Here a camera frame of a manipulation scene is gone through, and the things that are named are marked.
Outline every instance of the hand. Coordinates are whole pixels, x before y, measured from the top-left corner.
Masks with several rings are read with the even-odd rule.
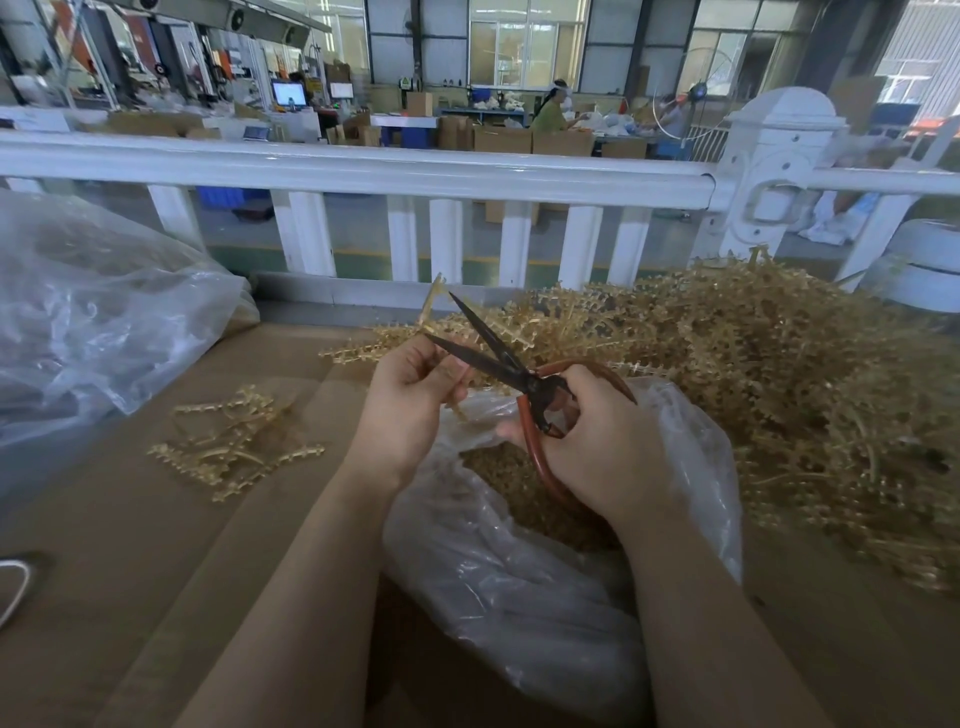
[[[422,334],[386,354],[373,372],[345,464],[390,493],[406,486],[437,438],[441,405],[467,396],[468,371]]]
[[[576,364],[563,373],[580,419],[562,440],[540,435],[550,470],[613,529],[667,494],[667,466],[657,417],[604,379]],[[525,448],[519,421],[500,423],[500,437]]]

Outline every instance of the white bag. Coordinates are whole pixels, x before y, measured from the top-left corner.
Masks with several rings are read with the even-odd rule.
[[[247,288],[78,197],[0,190],[0,446],[132,413],[259,320]]]
[[[740,579],[740,505],[726,434],[669,382],[630,382],[660,420],[673,487],[726,568]],[[441,415],[437,442],[384,530],[391,578],[445,633],[520,690],[610,725],[649,706],[640,624],[621,553],[580,554],[513,523],[507,504],[459,456],[502,442],[516,399],[471,393],[460,422]]]

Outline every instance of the window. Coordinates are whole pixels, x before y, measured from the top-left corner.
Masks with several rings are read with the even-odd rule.
[[[311,31],[307,50],[316,46],[325,60],[348,63],[351,69],[368,70],[367,18],[363,0],[306,0],[307,12],[314,20],[326,23],[330,33]]]
[[[588,7],[588,0],[470,0],[470,83],[575,86]]]
[[[677,90],[752,99],[789,85],[820,11],[817,0],[701,0]]]
[[[887,77],[878,101],[881,104],[922,104],[939,64],[939,61],[884,59],[876,68],[878,76]]]

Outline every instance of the white cable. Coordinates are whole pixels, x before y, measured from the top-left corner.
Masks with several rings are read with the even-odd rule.
[[[3,614],[0,614],[0,629],[3,629],[4,625],[10,621],[13,613],[16,612],[16,608],[20,606],[20,602],[22,602],[23,598],[27,595],[27,587],[30,586],[30,582],[33,579],[34,570],[30,568],[27,562],[21,561],[20,559],[0,559],[0,569],[20,569],[23,571],[23,583],[16,591],[16,594],[13,595],[10,606],[7,607]]]

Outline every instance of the computer monitor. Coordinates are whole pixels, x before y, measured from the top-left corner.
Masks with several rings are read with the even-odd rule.
[[[330,84],[331,99],[352,99],[353,84]]]
[[[290,81],[274,81],[274,97],[276,102],[282,107],[290,106],[291,102],[295,107],[306,106],[306,94],[303,92],[303,84],[295,84]]]

